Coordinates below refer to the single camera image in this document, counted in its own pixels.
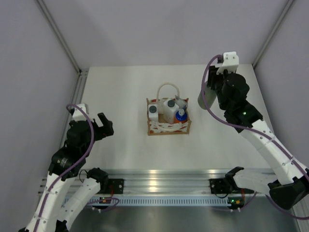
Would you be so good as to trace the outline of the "large white bottle grey cap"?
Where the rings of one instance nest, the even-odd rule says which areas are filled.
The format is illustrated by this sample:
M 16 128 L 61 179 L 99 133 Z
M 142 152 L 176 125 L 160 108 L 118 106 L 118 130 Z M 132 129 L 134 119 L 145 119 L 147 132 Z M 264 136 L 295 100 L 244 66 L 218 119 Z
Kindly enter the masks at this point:
M 179 106 L 175 103 L 173 99 L 167 99 L 163 103 L 163 118 L 164 120 L 169 123 L 174 123 L 174 117 L 176 112 L 179 110 Z

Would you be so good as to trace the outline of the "grey pump bottle beige top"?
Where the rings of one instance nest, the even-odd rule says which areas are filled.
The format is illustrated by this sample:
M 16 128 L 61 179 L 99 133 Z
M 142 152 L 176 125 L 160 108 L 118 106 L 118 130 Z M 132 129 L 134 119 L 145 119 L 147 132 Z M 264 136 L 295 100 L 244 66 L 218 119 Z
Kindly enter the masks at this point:
M 216 97 L 217 96 L 215 90 L 212 90 L 210 87 L 208 87 L 208 82 L 206 81 L 204 84 L 204 90 L 201 90 L 198 96 L 198 105 L 203 110 L 208 110 L 212 107 Z

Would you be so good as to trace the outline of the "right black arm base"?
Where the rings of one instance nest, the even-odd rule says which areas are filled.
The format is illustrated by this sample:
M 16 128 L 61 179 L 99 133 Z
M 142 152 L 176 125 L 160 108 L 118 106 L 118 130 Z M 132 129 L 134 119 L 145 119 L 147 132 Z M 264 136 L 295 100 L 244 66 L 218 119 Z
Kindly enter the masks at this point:
M 225 178 L 213 178 L 209 180 L 212 194 L 240 194 L 241 189 L 233 181 Z

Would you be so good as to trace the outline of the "patterned canvas bag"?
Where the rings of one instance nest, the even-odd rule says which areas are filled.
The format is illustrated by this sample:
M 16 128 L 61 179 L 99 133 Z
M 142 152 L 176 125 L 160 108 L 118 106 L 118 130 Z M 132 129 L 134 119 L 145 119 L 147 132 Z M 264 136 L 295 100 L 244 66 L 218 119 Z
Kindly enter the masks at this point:
M 178 134 L 189 134 L 190 131 L 190 126 L 191 126 L 191 119 L 189 117 L 188 113 L 188 107 L 185 110 L 188 116 L 188 119 L 185 123 L 173 123 L 169 124 L 167 123 L 164 118 L 163 118 L 163 103 L 167 99 L 173 99 L 175 101 L 175 96 L 171 98 L 160 98 L 160 90 L 164 86 L 172 86 L 176 90 L 176 95 L 180 97 L 180 90 L 179 88 L 173 84 L 173 83 L 163 83 L 162 85 L 159 86 L 156 92 L 156 98 L 155 99 L 147 99 L 147 107 L 149 104 L 157 104 L 158 107 L 158 113 L 159 113 L 159 121 L 154 122 L 150 121 L 148 118 L 148 111 L 147 111 L 147 127 L 148 127 L 148 135 L 149 136 L 155 136 L 155 135 L 178 135 Z

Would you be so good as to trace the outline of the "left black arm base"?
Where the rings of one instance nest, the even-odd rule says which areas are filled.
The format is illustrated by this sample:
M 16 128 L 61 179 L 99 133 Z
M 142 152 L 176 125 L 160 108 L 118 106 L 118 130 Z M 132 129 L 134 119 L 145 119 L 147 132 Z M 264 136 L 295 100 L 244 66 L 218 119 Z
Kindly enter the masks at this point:
M 110 178 L 105 193 L 110 195 L 123 194 L 124 182 L 124 179 Z

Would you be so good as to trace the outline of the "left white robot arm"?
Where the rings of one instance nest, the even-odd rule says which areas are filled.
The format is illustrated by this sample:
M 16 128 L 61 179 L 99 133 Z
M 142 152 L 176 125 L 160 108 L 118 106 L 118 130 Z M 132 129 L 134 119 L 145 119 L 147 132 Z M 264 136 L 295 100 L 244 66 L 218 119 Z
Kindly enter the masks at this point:
M 95 120 L 79 120 L 73 114 L 64 145 L 52 156 L 47 181 L 38 207 L 23 232 L 68 232 L 79 213 L 97 193 L 109 187 L 108 173 L 93 168 L 78 190 L 65 202 L 68 190 L 86 163 L 94 142 L 112 136 L 112 122 L 103 113 Z

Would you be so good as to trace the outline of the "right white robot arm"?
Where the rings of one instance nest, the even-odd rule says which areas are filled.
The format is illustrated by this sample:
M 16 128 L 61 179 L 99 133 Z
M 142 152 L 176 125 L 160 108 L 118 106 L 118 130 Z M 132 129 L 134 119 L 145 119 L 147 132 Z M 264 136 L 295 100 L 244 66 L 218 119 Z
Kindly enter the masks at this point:
M 283 146 L 262 114 L 247 101 L 250 88 L 245 78 L 210 66 L 206 90 L 215 92 L 225 123 L 235 128 L 273 170 L 272 174 L 262 174 L 236 167 L 225 175 L 225 188 L 229 192 L 250 189 L 263 193 L 284 210 L 305 198 L 309 193 L 309 169 Z

